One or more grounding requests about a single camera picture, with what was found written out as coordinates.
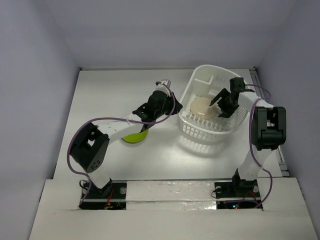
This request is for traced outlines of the cream plate with black mark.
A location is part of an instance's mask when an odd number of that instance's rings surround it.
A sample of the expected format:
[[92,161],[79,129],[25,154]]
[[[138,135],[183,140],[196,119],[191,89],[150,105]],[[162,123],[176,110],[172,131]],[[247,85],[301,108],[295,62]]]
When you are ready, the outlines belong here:
[[210,103],[210,98],[195,98],[190,104],[190,112],[198,118],[211,120],[217,115],[218,110],[214,105],[210,106]]

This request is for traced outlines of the lime green plate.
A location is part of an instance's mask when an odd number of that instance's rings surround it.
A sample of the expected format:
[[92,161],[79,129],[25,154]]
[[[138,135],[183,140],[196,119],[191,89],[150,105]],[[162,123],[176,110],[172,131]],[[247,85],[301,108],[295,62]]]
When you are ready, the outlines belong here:
[[148,133],[149,133],[148,130],[145,130],[139,133],[133,133],[123,137],[122,140],[129,144],[136,144],[143,141],[147,137]]

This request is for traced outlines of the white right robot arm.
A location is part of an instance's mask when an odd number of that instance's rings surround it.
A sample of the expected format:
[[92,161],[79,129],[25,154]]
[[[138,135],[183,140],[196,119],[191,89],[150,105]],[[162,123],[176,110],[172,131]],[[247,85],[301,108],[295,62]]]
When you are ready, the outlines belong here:
[[252,89],[228,91],[224,88],[209,105],[214,104],[220,108],[221,118],[231,117],[239,107],[249,113],[249,151],[230,183],[231,192],[235,196],[242,196],[254,187],[258,173],[269,155],[285,143],[286,109],[267,103]]

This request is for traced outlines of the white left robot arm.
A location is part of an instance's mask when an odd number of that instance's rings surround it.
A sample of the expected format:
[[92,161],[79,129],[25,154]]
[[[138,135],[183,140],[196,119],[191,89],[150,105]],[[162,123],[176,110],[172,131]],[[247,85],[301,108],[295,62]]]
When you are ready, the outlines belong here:
[[173,92],[155,90],[147,102],[126,118],[99,117],[84,123],[74,134],[67,150],[69,169],[88,178],[90,190],[104,198],[110,194],[112,180],[102,168],[108,146],[132,134],[142,133],[164,122],[183,108]]

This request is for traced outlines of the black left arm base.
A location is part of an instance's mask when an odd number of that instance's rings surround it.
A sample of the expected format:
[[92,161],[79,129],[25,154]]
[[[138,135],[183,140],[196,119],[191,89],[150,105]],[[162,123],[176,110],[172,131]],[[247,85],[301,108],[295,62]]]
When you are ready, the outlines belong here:
[[92,186],[79,208],[81,210],[125,210],[126,193],[126,181],[114,181],[106,196],[102,196],[98,189]]

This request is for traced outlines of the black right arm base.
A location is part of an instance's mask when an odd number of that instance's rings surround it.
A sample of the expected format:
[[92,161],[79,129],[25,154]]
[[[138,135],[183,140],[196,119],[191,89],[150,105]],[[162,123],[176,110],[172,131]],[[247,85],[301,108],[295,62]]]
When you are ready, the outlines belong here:
[[213,197],[216,199],[235,199],[240,198],[240,195],[234,190],[231,181],[221,181],[214,183]]

